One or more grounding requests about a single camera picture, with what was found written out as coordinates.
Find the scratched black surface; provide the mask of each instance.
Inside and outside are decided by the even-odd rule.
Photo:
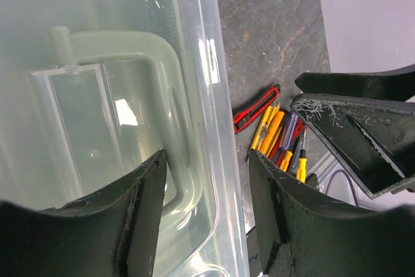
[[[289,107],[305,71],[328,72],[329,58],[320,0],[218,0],[232,107],[266,85],[280,83],[279,102]],[[254,226],[246,155],[257,122],[236,137],[245,229]],[[309,134],[308,170],[325,147]]]

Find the yellow screwdriver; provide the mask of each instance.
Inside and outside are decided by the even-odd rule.
[[[304,137],[303,137],[303,145],[302,149],[300,150],[300,157],[298,158],[298,168],[297,168],[297,180],[305,183],[305,177],[307,175],[307,157],[305,155],[305,133],[307,132],[307,128],[304,130]]]
[[[281,165],[279,167],[282,171],[287,172],[288,165],[290,164],[291,157],[292,157],[292,152],[285,151],[283,161],[281,162]]]

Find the red box cutter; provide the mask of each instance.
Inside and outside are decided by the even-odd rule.
[[[260,92],[245,109],[239,109],[233,113],[233,128],[235,134],[244,130],[278,97],[281,86],[276,84]]]

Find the screwdriver handle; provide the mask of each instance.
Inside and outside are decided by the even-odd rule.
[[[286,151],[283,161],[281,162],[281,167],[279,167],[282,171],[287,172],[288,165],[290,164],[290,160],[292,157],[292,152]]]
[[[305,150],[301,150],[300,158],[298,158],[297,180],[305,183],[307,158],[305,157]]]

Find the transparent plastic container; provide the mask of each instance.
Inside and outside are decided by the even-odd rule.
[[[154,276],[248,276],[217,0],[0,9],[0,197],[60,207],[165,149]]]

